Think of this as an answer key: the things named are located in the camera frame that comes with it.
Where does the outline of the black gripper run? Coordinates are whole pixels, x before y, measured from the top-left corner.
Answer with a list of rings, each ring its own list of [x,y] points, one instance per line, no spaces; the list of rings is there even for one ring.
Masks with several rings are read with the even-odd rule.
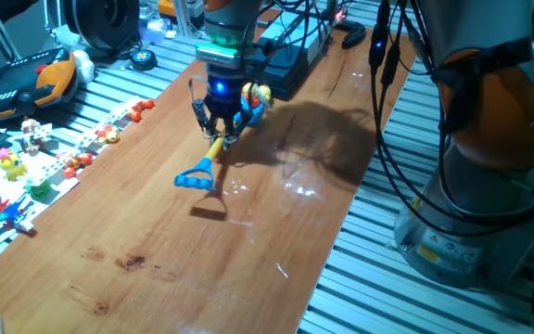
[[[252,120],[250,111],[240,111],[241,91],[246,83],[245,76],[241,70],[232,70],[210,64],[206,66],[206,73],[209,84],[208,93],[204,97],[204,101],[195,99],[192,102],[192,108],[202,134],[207,139],[215,137],[216,132],[215,126],[206,112],[206,107],[211,116],[225,119],[222,141],[225,147],[230,147],[238,140]]]

